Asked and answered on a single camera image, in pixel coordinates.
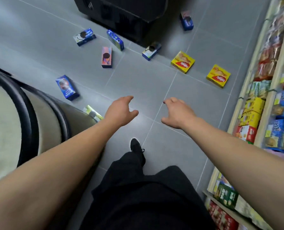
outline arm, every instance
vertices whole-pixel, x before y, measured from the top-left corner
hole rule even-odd
[[[164,103],[161,121],[187,133],[272,228],[284,229],[284,160],[211,126],[182,100]]]
[[[138,115],[132,96],[114,101],[105,119],[0,180],[0,229],[43,229],[97,159],[109,138]]]

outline gray tile floor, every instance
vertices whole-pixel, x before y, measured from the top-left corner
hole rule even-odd
[[[113,69],[100,65],[102,46],[110,46],[106,29],[81,14],[74,0],[0,0],[0,68],[79,109],[87,104],[104,115],[114,99],[133,95],[130,108],[139,116],[107,143],[68,229],[78,229],[92,202],[90,191],[110,164],[129,150],[135,136],[145,148],[145,174],[178,165],[201,195],[213,164],[180,130],[160,122],[167,114],[166,97],[185,100],[208,123],[227,130],[250,63],[269,0],[170,0],[167,15],[145,37],[158,40],[162,50],[153,60],[141,56],[143,47],[123,39],[126,49],[113,47]],[[194,29],[182,30],[180,10],[191,11]],[[91,27],[97,39],[78,47],[73,35]],[[196,59],[187,75],[170,61],[180,51]],[[205,79],[214,64],[232,75],[224,89]],[[81,97],[64,99],[55,79],[66,74]]]

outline forearm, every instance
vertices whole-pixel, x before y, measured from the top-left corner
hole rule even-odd
[[[283,160],[197,117],[183,130],[273,228],[284,229]]]
[[[43,229],[118,128],[102,120],[3,178],[0,229]]]

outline black shoe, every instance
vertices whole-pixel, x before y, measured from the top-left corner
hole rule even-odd
[[[145,164],[144,149],[141,148],[139,141],[136,138],[132,138],[130,142],[130,150],[132,152],[142,155],[142,166]]]

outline hand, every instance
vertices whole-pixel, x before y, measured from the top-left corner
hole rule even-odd
[[[115,100],[108,108],[105,119],[118,125],[118,127],[125,126],[130,123],[138,114],[139,111],[129,111],[129,103],[133,96],[120,97]]]
[[[183,101],[175,97],[163,101],[169,110],[169,116],[163,117],[161,122],[177,129],[183,129],[187,120],[195,118],[194,111]]]

